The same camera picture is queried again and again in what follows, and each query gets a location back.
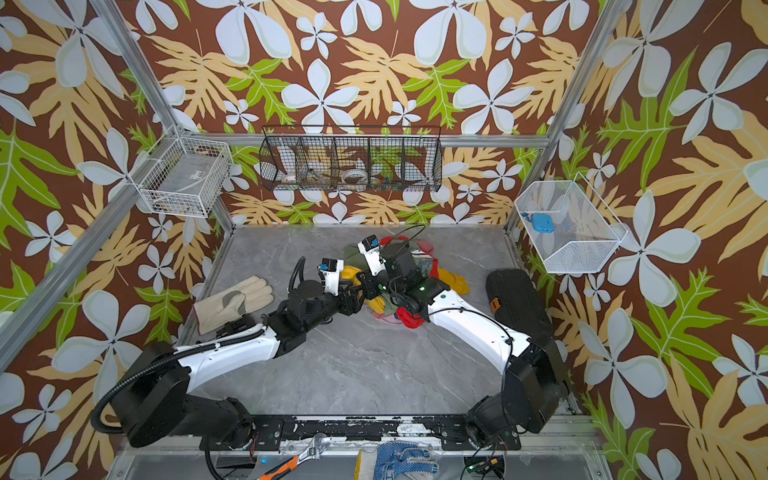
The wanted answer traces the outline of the yellow cloth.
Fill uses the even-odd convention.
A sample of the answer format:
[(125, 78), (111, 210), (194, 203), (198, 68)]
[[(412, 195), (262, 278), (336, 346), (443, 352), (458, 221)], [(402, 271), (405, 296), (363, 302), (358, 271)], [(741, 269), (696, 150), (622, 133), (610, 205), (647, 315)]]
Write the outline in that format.
[[(361, 270), (354, 266), (345, 266), (341, 278), (343, 280), (352, 280), (355, 285), (358, 285), (359, 281), (357, 280), (356, 275), (360, 272)], [(436, 272), (437, 278), (446, 283), (459, 295), (466, 295), (471, 292), (465, 277), (450, 273), (442, 268), (438, 268)], [(380, 295), (372, 300), (367, 300), (366, 305), (378, 316), (394, 315), (397, 309), (397, 307), (388, 300), (386, 295)]]

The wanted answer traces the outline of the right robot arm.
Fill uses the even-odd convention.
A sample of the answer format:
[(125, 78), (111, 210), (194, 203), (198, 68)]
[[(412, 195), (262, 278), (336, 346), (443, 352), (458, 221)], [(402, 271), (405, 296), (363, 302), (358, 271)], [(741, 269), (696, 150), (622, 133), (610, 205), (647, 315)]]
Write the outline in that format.
[(499, 393), (486, 396), (465, 416), (475, 447), (520, 433), (539, 433), (571, 393), (553, 329), (524, 271), (500, 269), (486, 279), (492, 309), (485, 314), (446, 282), (422, 273), (407, 239), (358, 245), (370, 270), (368, 297), (381, 294), (414, 321), (429, 322), (462, 339), (501, 375)]

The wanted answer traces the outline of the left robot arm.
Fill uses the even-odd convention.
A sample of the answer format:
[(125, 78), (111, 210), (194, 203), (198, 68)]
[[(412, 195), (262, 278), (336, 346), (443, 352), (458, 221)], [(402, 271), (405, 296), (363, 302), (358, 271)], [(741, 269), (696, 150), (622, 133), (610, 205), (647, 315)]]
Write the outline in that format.
[(388, 280), (385, 268), (366, 268), (349, 279), (340, 278), (332, 290), (328, 264), (319, 268), (320, 281), (305, 279), (303, 266), (297, 262), (292, 272), (287, 299), (260, 321), (244, 316), (227, 323), (214, 339), (196, 345), (146, 347), (95, 404), (90, 416), (93, 429), (123, 435), (133, 447), (181, 435), (234, 447), (247, 444), (252, 435), (248, 409), (233, 397), (213, 400), (194, 395), (194, 390), (241, 367), (291, 352), (312, 329), (335, 315), (358, 313)]

